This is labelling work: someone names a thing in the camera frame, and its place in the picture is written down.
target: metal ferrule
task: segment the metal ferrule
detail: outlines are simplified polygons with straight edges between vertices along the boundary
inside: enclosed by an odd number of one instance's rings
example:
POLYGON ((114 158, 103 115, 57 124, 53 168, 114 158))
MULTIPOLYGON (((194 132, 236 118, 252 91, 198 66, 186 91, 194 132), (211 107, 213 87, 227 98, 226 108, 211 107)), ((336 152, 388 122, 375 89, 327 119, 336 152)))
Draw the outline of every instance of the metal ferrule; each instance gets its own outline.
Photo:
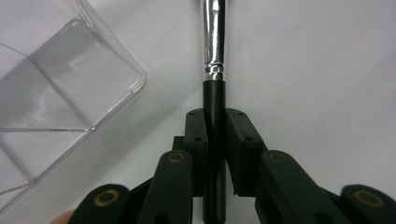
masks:
POLYGON ((224 80, 227 0, 201 0, 204 80, 224 80))

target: transparent plastic box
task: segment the transparent plastic box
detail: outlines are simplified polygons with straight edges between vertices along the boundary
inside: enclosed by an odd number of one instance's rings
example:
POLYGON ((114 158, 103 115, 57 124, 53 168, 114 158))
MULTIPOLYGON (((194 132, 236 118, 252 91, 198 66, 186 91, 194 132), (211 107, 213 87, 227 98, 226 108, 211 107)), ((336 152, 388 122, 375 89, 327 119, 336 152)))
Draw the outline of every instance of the transparent plastic box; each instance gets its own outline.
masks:
POLYGON ((86 0, 0 1, 0 212, 67 161, 145 77, 86 0))

